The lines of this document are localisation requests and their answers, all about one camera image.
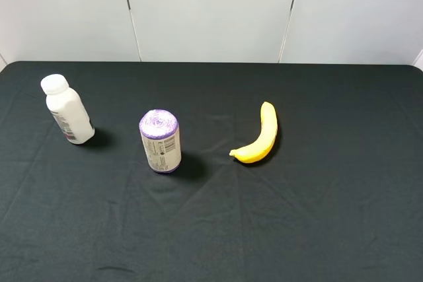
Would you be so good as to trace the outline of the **white milk bottle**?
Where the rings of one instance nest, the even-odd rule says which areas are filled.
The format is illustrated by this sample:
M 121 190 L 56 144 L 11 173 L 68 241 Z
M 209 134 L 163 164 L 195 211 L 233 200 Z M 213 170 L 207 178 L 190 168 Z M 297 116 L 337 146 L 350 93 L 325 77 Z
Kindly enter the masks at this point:
M 80 96 L 63 75 L 48 75 L 41 80 L 40 86 L 46 94 L 48 110 L 70 143 L 81 145 L 95 135 Z

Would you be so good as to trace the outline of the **yellow banana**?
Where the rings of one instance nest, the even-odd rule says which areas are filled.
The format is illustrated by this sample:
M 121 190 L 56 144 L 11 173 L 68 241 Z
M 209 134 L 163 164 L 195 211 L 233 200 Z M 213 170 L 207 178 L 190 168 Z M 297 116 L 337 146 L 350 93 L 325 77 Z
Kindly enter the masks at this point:
M 252 164 L 266 157 L 274 146 L 278 133 L 278 120 L 274 106 L 264 102 L 260 108 L 261 130 L 258 138 L 244 147 L 230 150 L 229 156 L 245 164 Z

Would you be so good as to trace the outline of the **dark green tablecloth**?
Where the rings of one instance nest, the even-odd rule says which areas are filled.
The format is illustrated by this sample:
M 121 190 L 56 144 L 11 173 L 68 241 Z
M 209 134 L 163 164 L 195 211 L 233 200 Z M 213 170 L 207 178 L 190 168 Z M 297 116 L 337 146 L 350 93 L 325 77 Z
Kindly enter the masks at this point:
M 41 80 L 95 129 L 70 143 Z M 245 164 L 271 103 L 270 153 Z M 182 160 L 148 164 L 167 110 Z M 409 65 L 15 62 L 1 72 L 2 281 L 421 281 L 422 72 Z

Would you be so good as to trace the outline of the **purple capped paper-label can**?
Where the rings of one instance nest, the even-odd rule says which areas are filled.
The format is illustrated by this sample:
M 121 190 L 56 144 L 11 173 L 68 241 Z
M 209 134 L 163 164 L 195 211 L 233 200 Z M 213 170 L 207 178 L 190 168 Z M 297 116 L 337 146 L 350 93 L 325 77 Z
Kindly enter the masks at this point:
M 139 122 L 139 132 L 147 161 L 152 170 L 170 173 L 182 160 L 180 128 L 176 117 L 167 110 L 150 110 Z

